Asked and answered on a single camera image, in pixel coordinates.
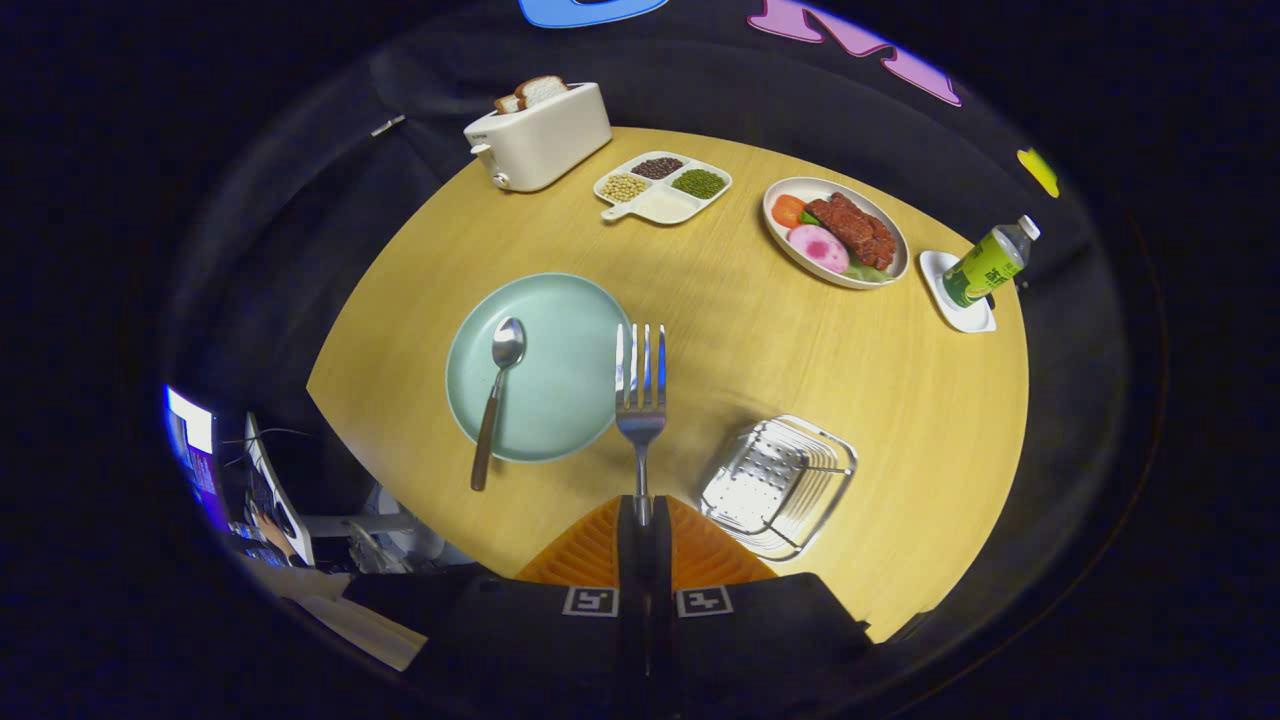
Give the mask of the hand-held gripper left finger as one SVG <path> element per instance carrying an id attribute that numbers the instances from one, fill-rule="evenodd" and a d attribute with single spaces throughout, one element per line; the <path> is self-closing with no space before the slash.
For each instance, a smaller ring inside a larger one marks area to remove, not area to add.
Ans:
<path id="1" fill-rule="evenodd" d="M 641 644 L 634 501 L 605 501 L 513 578 L 471 580 L 411 662 L 435 706 L 614 706 Z"/>

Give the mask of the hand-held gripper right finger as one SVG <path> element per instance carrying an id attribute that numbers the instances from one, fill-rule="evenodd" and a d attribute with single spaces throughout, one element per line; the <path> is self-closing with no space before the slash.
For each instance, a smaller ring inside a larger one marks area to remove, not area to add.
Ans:
<path id="1" fill-rule="evenodd" d="M 669 496 L 650 539 L 650 670 L 666 705 L 835 705 L 872 642 L 818 575 L 776 573 Z"/>

